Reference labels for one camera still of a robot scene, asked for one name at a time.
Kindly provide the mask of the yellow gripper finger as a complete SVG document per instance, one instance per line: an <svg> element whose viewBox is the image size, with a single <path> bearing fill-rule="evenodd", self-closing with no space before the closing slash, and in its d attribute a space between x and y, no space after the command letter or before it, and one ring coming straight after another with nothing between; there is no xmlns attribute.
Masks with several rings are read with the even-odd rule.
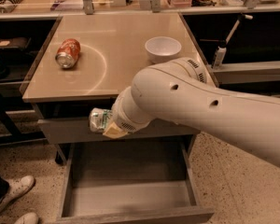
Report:
<svg viewBox="0 0 280 224"><path fill-rule="evenodd" d="M123 131L114 121L108 124L103 135L112 139L121 138L128 133Z"/></svg>

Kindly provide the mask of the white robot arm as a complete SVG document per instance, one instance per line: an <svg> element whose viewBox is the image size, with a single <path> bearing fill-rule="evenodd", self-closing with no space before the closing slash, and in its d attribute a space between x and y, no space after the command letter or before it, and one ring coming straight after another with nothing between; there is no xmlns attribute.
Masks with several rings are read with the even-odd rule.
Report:
<svg viewBox="0 0 280 224"><path fill-rule="evenodd" d="M222 90L203 77L205 70L189 58L142 69L112 105L104 135L122 137L163 119L280 167L280 98Z"/></svg>

